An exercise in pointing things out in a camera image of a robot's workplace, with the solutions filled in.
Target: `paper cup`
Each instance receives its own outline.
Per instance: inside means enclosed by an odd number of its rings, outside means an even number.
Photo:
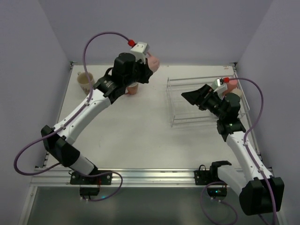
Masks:
[[[131,85],[129,85],[126,89],[127,89],[127,93],[128,95],[135,95],[137,93],[137,89],[139,87],[139,83],[135,82]]]
[[[91,81],[92,85],[94,85],[95,80],[94,80],[93,74],[89,73],[89,77],[90,77],[90,81]],[[77,82],[79,83],[79,85],[80,85],[81,89],[84,91],[84,93],[86,95],[88,95],[90,92],[90,84],[89,84],[89,80],[88,80],[87,76],[85,75],[85,73],[78,72]]]

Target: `black bracket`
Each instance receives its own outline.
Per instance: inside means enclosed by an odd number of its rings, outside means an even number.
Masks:
[[[218,167],[223,165],[231,165],[228,161],[217,161],[211,163],[209,170],[198,170],[194,171],[194,179],[196,185],[208,185],[212,182],[221,181],[218,178]]]
[[[220,181],[219,179],[213,179],[209,170],[195,170],[194,175],[196,185],[208,185],[209,183]]]
[[[95,174],[111,172],[110,170],[97,170]],[[112,173],[107,175],[89,178],[81,176],[78,172],[73,172],[71,174],[70,184],[72,185],[111,185],[112,183]]]
[[[100,192],[100,188],[97,187],[81,187],[79,189],[79,195],[84,198],[86,198],[87,196],[89,198],[91,196],[97,196],[99,192]]]

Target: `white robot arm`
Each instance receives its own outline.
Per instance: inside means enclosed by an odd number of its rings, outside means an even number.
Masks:
[[[228,161],[213,162],[209,171],[195,171],[195,173],[205,181],[205,185],[215,181],[228,184],[239,196],[241,208],[246,215],[272,212],[271,194],[264,174],[275,197],[276,210],[279,211],[284,183],[280,177],[275,178],[265,167],[249,140],[244,140],[246,129],[238,119],[240,97],[234,93],[227,93],[221,99],[220,93],[225,90],[222,85],[224,86],[223,80],[218,79],[212,86],[206,84],[198,90],[184,92],[181,95],[200,110],[209,110],[218,117],[218,133],[233,150],[244,176],[234,170]]]
[[[85,127],[104,109],[111,105],[109,97],[104,97],[103,93],[95,89],[92,93],[92,98],[89,103],[87,103],[87,98],[83,100],[65,119],[55,124],[54,131],[64,126],[64,123],[68,121],[83,105],[87,104],[87,106],[83,109],[83,111],[64,129],[57,133],[60,137],[65,137],[65,142],[70,145],[73,145],[76,141],[79,134],[85,129]],[[68,161],[70,156],[66,156],[65,160]],[[93,169],[94,165],[81,153],[78,158],[74,158],[71,165],[68,165],[71,169],[78,171],[82,174],[89,175]]]

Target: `red connector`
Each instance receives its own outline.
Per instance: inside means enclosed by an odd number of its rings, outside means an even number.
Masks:
[[[229,83],[229,77],[223,78],[224,83]]]
[[[135,46],[135,41],[130,39],[128,41],[128,45],[131,46],[131,47]]]

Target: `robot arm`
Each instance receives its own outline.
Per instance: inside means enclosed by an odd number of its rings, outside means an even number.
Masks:
[[[121,53],[105,75],[94,85],[90,101],[84,99],[65,119],[54,125],[43,127],[42,136],[49,135],[60,128],[61,131],[43,140],[45,149],[53,155],[64,167],[86,175],[98,173],[97,167],[85,158],[72,145],[85,127],[104,109],[125,94],[127,86],[134,82],[148,83],[153,72],[149,69],[146,53],[149,46],[139,42],[130,53]],[[68,125],[64,125],[70,118],[75,117]]]
[[[275,197],[276,210],[279,211],[284,183],[280,177],[273,177],[264,166],[249,140],[244,141],[246,129],[238,119],[240,97],[227,93],[221,99],[220,93],[224,91],[222,85],[222,80],[218,79],[212,86],[206,84],[198,90],[181,94],[190,104],[198,106],[202,111],[208,109],[218,117],[218,133],[233,150],[244,173],[244,176],[240,175],[228,161],[213,162],[208,172],[210,181],[222,180],[228,184],[239,196],[241,208],[246,215],[268,213],[272,212],[272,202],[266,181],[260,173],[264,171]]]

